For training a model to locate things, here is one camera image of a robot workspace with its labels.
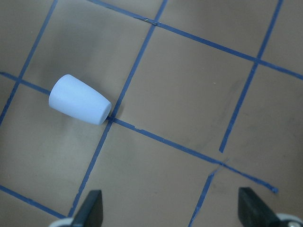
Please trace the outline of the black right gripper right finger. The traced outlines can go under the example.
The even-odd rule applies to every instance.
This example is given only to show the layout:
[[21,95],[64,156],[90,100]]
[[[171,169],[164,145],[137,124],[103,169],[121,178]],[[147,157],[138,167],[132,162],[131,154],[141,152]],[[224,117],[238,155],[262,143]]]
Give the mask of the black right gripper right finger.
[[244,227],[301,227],[303,220],[294,215],[275,213],[249,187],[238,189],[238,218]]

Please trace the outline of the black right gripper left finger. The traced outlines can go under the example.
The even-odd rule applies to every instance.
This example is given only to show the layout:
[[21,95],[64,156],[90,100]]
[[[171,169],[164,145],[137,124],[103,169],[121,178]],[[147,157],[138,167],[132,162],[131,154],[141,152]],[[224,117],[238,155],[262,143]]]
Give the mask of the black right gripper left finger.
[[102,191],[92,190],[75,217],[54,221],[49,227],[101,227],[103,217]]

